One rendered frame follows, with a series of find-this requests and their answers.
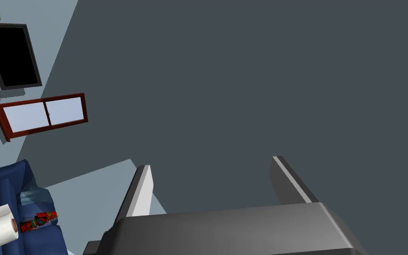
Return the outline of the red orange toy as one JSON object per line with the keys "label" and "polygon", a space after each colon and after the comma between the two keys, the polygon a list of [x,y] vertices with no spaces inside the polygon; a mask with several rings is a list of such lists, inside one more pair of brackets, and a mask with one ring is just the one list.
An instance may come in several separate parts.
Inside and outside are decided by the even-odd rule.
{"label": "red orange toy", "polygon": [[34,217],[29,220],[25,220],[20,223],[21,233],[30,232],[39,229],[39,227],[56,220],[58,215],[55,211],[52,212],[41,212],[37,213]]}

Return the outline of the black flat television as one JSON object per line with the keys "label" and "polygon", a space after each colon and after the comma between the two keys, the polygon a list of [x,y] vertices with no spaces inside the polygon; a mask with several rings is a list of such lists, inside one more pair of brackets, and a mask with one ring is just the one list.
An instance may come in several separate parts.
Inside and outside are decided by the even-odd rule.
{"label": "black flat television", "polygon": [[27,25],[0,23],[0,91],[40,86]]}

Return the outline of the blue sofa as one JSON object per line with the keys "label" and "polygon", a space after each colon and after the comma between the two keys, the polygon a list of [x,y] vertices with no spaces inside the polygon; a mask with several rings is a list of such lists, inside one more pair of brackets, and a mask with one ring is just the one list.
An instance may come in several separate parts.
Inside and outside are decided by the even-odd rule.
{"label": "blue sofa", "polygon": [[[8,205],[17,225],[43,213],[54,213],[49,190],[37,185],[27,160],[0,167],[0,206]],[[0,255],[69,255],[58,219],[23,232],[0,246]]]}

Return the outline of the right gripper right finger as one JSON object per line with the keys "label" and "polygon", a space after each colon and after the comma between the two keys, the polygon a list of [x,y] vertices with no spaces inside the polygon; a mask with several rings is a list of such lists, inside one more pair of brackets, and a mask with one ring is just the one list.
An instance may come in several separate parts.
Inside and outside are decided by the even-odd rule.
{"label": "right gripper right finger", "polygon": [[281,205],[319,202],[282,156],[272,157],[269,178]]}

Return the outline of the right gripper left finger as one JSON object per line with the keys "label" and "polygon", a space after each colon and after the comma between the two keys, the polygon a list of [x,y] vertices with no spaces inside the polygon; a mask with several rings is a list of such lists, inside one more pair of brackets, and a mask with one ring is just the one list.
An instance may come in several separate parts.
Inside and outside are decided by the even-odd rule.
{"label": "right gripper left finger", "polygon": [[149,215],[153,187],[154,182],[150,165],[138,166],[114,223],[116,224],[125,217]]}

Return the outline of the red framed window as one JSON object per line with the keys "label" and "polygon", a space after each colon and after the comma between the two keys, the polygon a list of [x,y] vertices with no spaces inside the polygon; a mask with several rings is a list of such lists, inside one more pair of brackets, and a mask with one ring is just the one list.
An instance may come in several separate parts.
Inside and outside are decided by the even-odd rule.
{"label": "red framed window", "polygon": [[0,128],[7,142],[87,122],[84,93],[0,104]]}

